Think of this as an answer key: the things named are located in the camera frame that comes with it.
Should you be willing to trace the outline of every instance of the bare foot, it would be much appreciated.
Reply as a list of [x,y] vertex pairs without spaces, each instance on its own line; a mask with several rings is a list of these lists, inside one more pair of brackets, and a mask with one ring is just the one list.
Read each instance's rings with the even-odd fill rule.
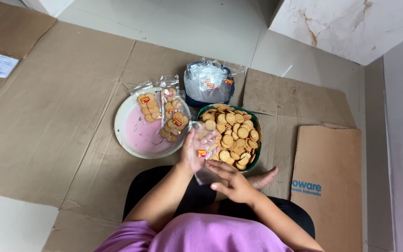
[[275,166],[273,167],[273,169],[267,171],[266,173],[259,176],[249,177],[247,180],[251,186],[261,191],[273,180],[277,173],[278,168]]

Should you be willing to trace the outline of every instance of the cookie pile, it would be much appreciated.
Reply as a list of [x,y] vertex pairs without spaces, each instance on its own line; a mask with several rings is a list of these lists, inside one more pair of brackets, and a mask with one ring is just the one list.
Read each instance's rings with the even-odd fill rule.
[[164,128],[160,130],[160,136],[173,143],[188,123],[189,118],[187,116],[183,115],[182,112],[175,112],[172,114],[172,119],[167,121]]
[[147,122],[153,123],[155,120],[161,118],[160,108],[158,107],[158,102],[156,102],[154,94],[140,94],[137,100]]
[[219,136],[216,145],[220,146],[220,151],[210,159],[221,160],[239,170],[247,169],[259,147],[259,133],[250,119],[247,112],[231,107],[211,108],[200,114],[199,120],[205,127],[215,127]]

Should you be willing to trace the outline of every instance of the person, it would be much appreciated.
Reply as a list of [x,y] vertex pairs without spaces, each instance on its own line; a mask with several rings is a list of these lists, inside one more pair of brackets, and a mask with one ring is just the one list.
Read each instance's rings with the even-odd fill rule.
[[[310,216],[296,204],[267,197],[263,189],[278,169],[248,180],[234,167],[195,157],[208,149],[208,134],[187,134],[180,159],[137,175],[130,185],[123,220],[95,252],[319,252]],[[222,180],[199,186],[202,166]]]

